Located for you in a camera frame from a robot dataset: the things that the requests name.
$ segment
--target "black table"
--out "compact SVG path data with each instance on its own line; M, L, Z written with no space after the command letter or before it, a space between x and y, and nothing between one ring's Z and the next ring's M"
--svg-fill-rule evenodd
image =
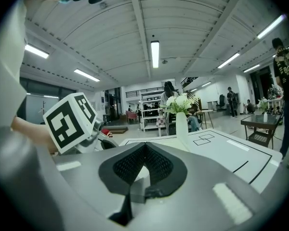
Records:
M273 149L273 136L281 119L281 115L268 115L267 122L263 122L263 117L264 115L251 115L241 120L241 124L245 126L246 140L268 147L270 139L272 139ZM254 133L250 136L247 136L246 126L254 127ZM259 132L257 128L266 129L268 133Z

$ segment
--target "ceiling beam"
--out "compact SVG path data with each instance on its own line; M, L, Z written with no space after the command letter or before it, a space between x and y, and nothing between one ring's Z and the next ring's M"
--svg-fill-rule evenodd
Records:
M143 45L143 50L144 50L144 59L146 60L146 69L148 72L149 79L151 78L151 68L150 68L150 61L149 61L149 53L148 53L148 46L147 46L147 41L146 41L146 34L145 34L145 24L144 24L144 15L142 13L142 10L140 8L140 2L139 0L131 0L136 16L136 21L140 33L140 39L141 43Z
M205 51L205 49L209 46L211 42L213 42L216 37L219 35L220 31L224 28L226 23L231 19L231 16L236 11L238 5L240 4L241 0L229 0L226 8L224 9L222 15L217 20L216 24L214 25L212 31L209 33L207 38L204 40L200 48L197 50L194 58L192 59L185 69L183 70L183 74L185 75L187 71L196 63L197 58Z
M82 57L81 54L76 53L75 50L71 49L69 46L65 45L60 40L56 39L54 36L49 34L47 31L43 30L42 28L40 28L38 25L34 24L33 22L29 20L26 20L25 25L26 25L27 33L49 44L51 47L67 55L69 58L73 59L74 61L78 62L80 65L82 65L82 67L84 68L83 69L84 71L87 70L87 71L94 72L96 75L99 75L105 78L106 80L110 80L112 83L115 83L115 84L119 83L116 79L114 79L113 77L105 73L103 70L99 69L92 62L87 61L87 59Z

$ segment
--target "white ceiling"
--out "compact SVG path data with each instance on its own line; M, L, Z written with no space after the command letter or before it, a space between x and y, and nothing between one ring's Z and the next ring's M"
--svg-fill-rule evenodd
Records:
M271 60L275 37L289 45L282 22L262 40L256 35L281 15L270 0L87 0L60 4L35 0L27 11L28 42L48 53L25 53L21 76L72 89L106 90L175 77L224 75ZM160 42L152 68L150 42ZM216 69L236 52L241 55ZM87 81L80 70L99 78Z

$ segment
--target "white shelving unit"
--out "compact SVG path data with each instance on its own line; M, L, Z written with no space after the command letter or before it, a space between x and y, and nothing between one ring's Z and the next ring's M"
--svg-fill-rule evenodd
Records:
M161 94L164 92L164 90L157 90L157 91L149 91L149 92L140 92L140 104L141 104L141 113L142 113L142 121L140 123L140 128L145 132L145 130L149 129L157 129L158 127L156 126L156 119L159 117L163 116L147 116L148 112L150 111L160 111L162 108L158 109L149 109L149 110L144 110L144 104L149 104L149 103L156 103L161 101ZM153 119L155 120L154 122L147 122L146 120Z

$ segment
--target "fluorescent light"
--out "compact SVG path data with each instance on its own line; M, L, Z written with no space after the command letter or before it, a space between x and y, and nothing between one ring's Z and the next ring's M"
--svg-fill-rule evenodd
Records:
M82 71L79 70L79 69L76 69L74 72L77 73L77 74L80 74L80 75L82 75L82 76L85 76L85 77L87 77L87 78L89 78L89 79L91 79L91 80L94 80L94 81L96 81L96 82L99 82L99 81L100 81L99 79L94 78L93 76L88 75L88 74L82 72Z
M25 50L26 50L26 51L29 51L29 52L31 52L31 53L34 53L34 54L36 54L36 55L38 55L38 56L40 56L40 57L43 57L43 58L45 58L45 59L47 59L48 56L49 56L48 53L43 52L43 51L41 51L41 50L39 50L39 49L31 46L31 45L28 45L28 44L25 46Z
M236 53L234 54L232 57L230 57L226 62L224 62L222 65L220 65L218 68L222 68L225 65L227 65L228 63L230 63L233 59L237 58L240 54Z
M207 83L207 84L204 84L202 87L205 87L205 86L207 86L208 84L211 84L211 82L209 82L209 83Z
M151 42L151 50L152 50L153 67L158 68L158 63L159 63L159 42L158 41Z
M54 97L54 96L47 96L47 95L44 95L44 98L59 98L59 97Z
M286 18L285 15L281 15L276 20L274 20L265 30L263 30L260 34L257 35L259 39L263 38L266 34L274 29L279 23L281 23Z
M254 66L254 67L251 67L250 69L245 70L244 73L246 73L246 72L248 72L248 71L250 71L250 70L252 70L252 69L254 69L254 68L256 68L256 67L259 67L259 66L260 66L260 64Z

